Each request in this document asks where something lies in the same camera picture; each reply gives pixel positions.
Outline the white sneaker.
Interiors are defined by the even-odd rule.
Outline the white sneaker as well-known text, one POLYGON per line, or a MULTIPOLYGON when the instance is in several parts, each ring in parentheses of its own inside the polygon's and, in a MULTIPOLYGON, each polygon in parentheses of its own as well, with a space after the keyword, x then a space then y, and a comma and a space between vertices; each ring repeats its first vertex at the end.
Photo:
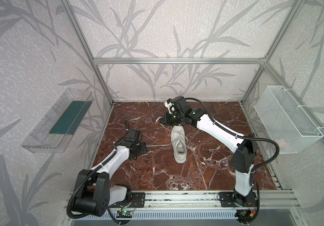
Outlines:
POLYGON ((182 164, 186 161, 187 147, 185 131, 182 126, 174 126, 171 131, 171 144, 174 151, 174 159, 177 163, 182 164))

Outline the white shoelace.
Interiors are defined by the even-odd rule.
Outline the white shoelace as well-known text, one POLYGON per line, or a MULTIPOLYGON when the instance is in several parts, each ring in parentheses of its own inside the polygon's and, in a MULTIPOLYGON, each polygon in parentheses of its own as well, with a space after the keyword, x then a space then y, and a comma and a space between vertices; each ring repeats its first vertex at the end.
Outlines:
POLYGON ((181 125, 175 129, 174 126, 164 125, 161 121, 160 116, 144 130, 147 147, 172 147, 179 140, 188 142, 188 137, 181 125))

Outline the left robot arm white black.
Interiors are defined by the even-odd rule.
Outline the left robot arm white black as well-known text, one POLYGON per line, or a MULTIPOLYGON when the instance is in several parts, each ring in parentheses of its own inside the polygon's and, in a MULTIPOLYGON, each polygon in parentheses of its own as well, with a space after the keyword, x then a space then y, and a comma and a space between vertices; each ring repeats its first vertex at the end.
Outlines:
POLYGON ((125 129, 126 133, 113 142, 113 150, 104 160, 91 169, 79 172, 66 207, 69 218, 101 217, 114 204, 131 202, 131 189, 111 186, 110 179, 125 161, 136 160, 146 154, 147 146, 141 141, 141 132, 131 129, 128 120, 125 120, 125 129))

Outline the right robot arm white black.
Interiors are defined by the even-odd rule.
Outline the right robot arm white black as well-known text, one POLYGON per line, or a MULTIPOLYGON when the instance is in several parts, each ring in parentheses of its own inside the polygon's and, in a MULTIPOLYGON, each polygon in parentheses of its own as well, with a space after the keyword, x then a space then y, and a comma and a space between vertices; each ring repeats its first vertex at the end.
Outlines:
POLYGON ((278 157, 280 154, 278 143, 268 138, 245 136, 228 128, 214 119, 206 105, 196 98, 178 96, 165 101, 164 106, 167 108, 167 112, 160 120, 162 125, 191 125, 211 135, 233 153, 231 159, 231 164, 235 170, 233 201, 237 206, 245 207, 252 200, 253 185, 257 184, 252 181, 254 172, 278 157), (275 153, 268 160, 255 165, 257 141, 272 144, 275 147, 275 153))

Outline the green circuit board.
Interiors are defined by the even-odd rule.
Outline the green circuit board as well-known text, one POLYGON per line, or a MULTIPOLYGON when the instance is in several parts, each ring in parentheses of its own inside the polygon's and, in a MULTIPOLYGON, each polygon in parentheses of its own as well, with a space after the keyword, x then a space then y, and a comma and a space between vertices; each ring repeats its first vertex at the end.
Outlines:
POLYGON ((132 218, 134 211, 118 211, 117 218, 132 218))

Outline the aluminium horizontal back bar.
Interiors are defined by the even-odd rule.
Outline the aluminium horizontal back bar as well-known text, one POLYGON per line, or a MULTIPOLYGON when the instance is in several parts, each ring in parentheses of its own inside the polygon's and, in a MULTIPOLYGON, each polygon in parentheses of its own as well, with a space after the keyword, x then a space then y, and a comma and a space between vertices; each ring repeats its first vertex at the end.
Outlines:
POLYGON ((261 65, 263 58, 95 58, 95 65, 106 64, 242 64, 261 65))

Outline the pink item in basket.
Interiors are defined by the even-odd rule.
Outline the pink item in basket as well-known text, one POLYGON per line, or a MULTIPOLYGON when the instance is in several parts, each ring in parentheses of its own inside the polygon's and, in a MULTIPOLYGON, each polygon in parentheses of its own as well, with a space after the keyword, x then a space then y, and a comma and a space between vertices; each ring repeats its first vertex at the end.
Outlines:
POLYGON ((290 146, 290 143, 283 138, 277 139, 275 140, 275 142, 279 145, 281 149, 286 149, 287 147, 290 146))

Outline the clear plastic wall tray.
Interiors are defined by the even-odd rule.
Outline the clear plastic wall tray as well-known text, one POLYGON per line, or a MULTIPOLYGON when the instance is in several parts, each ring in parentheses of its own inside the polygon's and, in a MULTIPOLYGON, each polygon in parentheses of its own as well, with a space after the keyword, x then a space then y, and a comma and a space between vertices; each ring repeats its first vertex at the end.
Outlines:
POLYGON ((21 147, 31 153, 63 153, 93 101, 91 91, 67 88, 21 147))

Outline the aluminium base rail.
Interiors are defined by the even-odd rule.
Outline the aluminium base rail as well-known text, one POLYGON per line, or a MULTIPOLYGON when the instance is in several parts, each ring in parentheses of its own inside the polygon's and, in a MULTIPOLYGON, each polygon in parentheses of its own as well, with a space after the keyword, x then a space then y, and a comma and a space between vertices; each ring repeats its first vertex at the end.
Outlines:
POLYGON ((237 206, 232 201, 232 191, 219 190, 156 190, 133 192, 130 207, 138 210, 244 210, 260 209, 301 209, 301 206, 292 190, 261 190, 260 197, 245 207, 237 206))

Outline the aluminium frame corner post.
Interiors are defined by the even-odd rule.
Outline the aluminium frame corner post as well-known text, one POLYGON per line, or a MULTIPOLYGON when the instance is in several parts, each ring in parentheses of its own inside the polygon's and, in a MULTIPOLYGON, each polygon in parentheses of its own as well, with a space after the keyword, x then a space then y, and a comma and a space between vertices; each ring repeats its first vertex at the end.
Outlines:
POLYGON ((112 99, 112 96, 106 86, 106 83, 105 81, 103 80, 103 77, 99 71, 99 69, 97 68, 97 66, 94 64, 94 61, 93 61, 93 56, 91 54, 91 51, 89 50, 89 47, 87 45, 87 42, 85 40, 85 37, 82 33, 82 30, 80 29, 79 25, 78 25, 78 22, 77 22, 77 19, 76 19, 76 16, 74 14, 74 11, 73 11, 73 8, 71 6, 71 4, 67 1, 67 0, 61 0, 61 5, 62 5, 62 8, 64 10, 64 12, 66 13, 67 17, 68 17, 68 20, 69 22, 71 23, 71 26, 74 30, 74 32, 76 33, 77 35, 77 38, 84 50, 84 53, 86 54, 86 57, 87 57, 87 61, 88 63, 90 64, 94 74, 96 75, 104 93, 106 94, 106 97, 109 101, 109 103, 111 105, 114 104, 114 101, 112 99))

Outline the right aluminium corner post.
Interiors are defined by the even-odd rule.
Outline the right aluminium corner post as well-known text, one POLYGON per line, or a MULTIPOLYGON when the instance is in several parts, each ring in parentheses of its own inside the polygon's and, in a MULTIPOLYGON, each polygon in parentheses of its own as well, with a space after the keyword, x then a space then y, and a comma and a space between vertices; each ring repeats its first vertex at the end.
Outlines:
POLYGON ((282 41, 284 35, 286 34, 288 28, 292 25, 292 23, 295 20, 295 17, 297 16, 297 14, 299 13, 299 11, 301 10, 301 7, 303 6, 303 4, 305 3, 305 1, 303 0, 296 0, 293 2, 285 20, 282 23, 281 28, 279 29, 277 35, 275 36, 272 44, 270 45, 265 57, 263 58, 263 62, 259 64, 259 68, 257 70, 257 72, 254 75, 253 80, 251 81, 247 91, 245 92, 245 95, 243 96, 243 99, 240 101, 240 103, 243 105, 244 102, 248 99, 249 95, 251 94, 255 84, 258 82, 263 70, 264 70, 264 66, 269 62, 269 60, 272 58, 274 52, 276 51, 278 45, 280 44, 280 42, 282 41))

